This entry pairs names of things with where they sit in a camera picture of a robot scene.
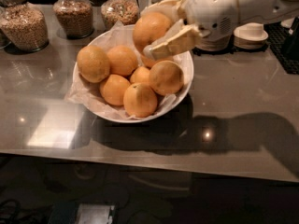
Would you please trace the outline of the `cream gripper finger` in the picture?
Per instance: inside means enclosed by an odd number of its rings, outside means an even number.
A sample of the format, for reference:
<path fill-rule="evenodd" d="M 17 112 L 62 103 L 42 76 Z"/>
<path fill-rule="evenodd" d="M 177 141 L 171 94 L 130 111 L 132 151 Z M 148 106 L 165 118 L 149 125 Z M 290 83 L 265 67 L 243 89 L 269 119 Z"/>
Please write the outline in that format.
<path fill-rule="evenodd" d="M 143 54 L 152 60 L 179 55 L 193 49 L 209 35 L 210 31 L 201 25 L 185 24 L 184 20 L 179 20 L 166 32 L 165 36 L 147 45 L 143 49 Z"/>
<path fill-rule="evenodd" d="M 141 15 L 145 16 L 152 12 L 164 14 L 172 22 L 186 19 L 185 3 L 187 0 L 163 0 L 161 2 L 145 7 L 141 11 Z"/>

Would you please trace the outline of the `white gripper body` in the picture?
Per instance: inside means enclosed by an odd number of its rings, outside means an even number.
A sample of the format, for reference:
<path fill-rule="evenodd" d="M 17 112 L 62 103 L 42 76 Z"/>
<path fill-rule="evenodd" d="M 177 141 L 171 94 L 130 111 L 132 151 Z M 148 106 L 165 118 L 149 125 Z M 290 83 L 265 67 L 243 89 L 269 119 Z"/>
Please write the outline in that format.
<path fill-rule="evenodd" d="M 238 0 L 187 0 L 188 24 L 195 24 L 205 40 L 231 35 L 239 22 Z"/>

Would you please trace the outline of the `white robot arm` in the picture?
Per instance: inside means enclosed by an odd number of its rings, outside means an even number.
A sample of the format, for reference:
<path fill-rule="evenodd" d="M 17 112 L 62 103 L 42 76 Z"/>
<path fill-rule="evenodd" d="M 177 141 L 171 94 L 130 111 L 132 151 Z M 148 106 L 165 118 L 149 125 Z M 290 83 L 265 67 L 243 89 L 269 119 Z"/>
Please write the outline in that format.
<path fill-rule="evenodd" d="M 160 12 L 174 23 L 165 36 L 143 49 L 145 56 L 159 60 L 219 41 L 246 23 L 267 24 L 296 17 L 299 1 L 163 0 L 146 7 L 142 14 L 151 12 Z"/>

